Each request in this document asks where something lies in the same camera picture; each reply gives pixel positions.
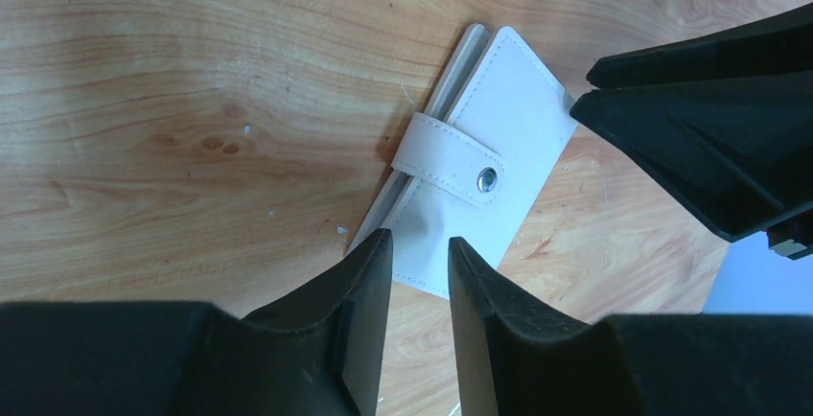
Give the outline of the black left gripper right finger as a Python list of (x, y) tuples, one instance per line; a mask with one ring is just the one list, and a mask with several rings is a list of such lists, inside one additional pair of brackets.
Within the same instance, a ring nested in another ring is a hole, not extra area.
[(808, 415), (806, 315), (612, 314), (589, 324), (449, 241), (465, 415)]

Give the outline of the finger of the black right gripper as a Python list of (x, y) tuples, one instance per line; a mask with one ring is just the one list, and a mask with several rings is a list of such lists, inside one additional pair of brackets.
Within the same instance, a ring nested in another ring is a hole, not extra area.
[(772, 76), (812, 69), (812, 6), (711, 35), (599, 59), (597, 88)]
[(732, 243), (812, 208), (812, 74), (594, 90), (570, 115)]

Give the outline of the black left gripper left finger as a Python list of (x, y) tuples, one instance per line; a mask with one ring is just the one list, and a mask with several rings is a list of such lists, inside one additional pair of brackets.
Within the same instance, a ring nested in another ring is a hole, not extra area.
[(391, 233), (245, 317), (199, 301), (9, 302), (5, 415), (372, 415)]

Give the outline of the white leather card holder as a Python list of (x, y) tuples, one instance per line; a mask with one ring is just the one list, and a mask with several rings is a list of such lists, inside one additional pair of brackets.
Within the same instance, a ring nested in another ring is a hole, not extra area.
[(394, 280), (441, 298), (450, 239), (498, 266), (575, 131), (573, 103), (513, 28), (470, 25), (354, 243), (390, 230)]

